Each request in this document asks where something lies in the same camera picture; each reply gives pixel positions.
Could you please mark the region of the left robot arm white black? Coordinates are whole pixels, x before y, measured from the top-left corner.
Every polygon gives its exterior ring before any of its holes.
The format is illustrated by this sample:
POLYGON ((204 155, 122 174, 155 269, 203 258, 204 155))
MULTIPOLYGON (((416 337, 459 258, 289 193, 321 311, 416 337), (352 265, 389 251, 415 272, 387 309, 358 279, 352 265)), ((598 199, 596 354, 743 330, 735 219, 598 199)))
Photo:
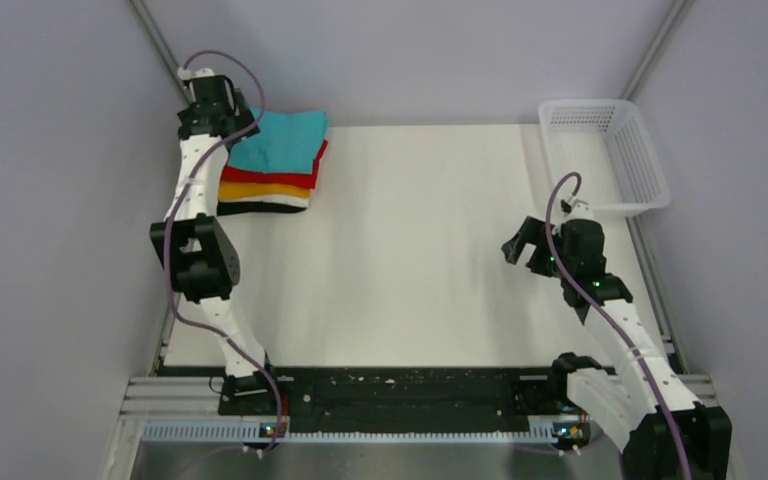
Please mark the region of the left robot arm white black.
POLYGON ((222 393, 242 397, 257 413, 279 404, 280 386, 267 371, 268 354, 233 293, 241 278, 240 256, 218 218, 220 177, 231 148, 257 131, 239 89, 209 68, 181 68, 189 93, 179 112, 180 170, 163 220, 150 240, 164 272, 171 311, 182 324, 211 333, 224 358, 222 393))

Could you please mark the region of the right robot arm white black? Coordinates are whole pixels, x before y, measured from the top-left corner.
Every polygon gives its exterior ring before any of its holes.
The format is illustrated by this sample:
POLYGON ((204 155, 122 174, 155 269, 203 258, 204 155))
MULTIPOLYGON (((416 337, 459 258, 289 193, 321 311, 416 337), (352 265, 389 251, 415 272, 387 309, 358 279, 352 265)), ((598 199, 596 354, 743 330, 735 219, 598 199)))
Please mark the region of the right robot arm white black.
POLYGON ((546 397, 560 412, 584 410, 620 454, 626 479, 724 479, 732 423, 707 406, 643 327, 624 281, 607 270, 602 225, 556 226, 527 217, 501 250, 516 264, 526 246, 534 274, 559 280, 564 302, 607 354, 613 370, 566 352, 552 363, 546 397))

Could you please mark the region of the turquoise t-shirt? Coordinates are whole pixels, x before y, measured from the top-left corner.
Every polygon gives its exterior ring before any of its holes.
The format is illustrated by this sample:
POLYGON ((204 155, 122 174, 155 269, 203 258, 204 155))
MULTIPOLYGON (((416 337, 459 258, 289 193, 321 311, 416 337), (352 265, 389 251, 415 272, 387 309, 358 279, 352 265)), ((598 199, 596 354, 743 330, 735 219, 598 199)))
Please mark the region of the turquoise t-shirt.
POLYGON ((326 139, 329 118, 325 110, 265 111, 258 128, 257 134, 231 149, 228 166, 267 174, 310 174, 326 139))

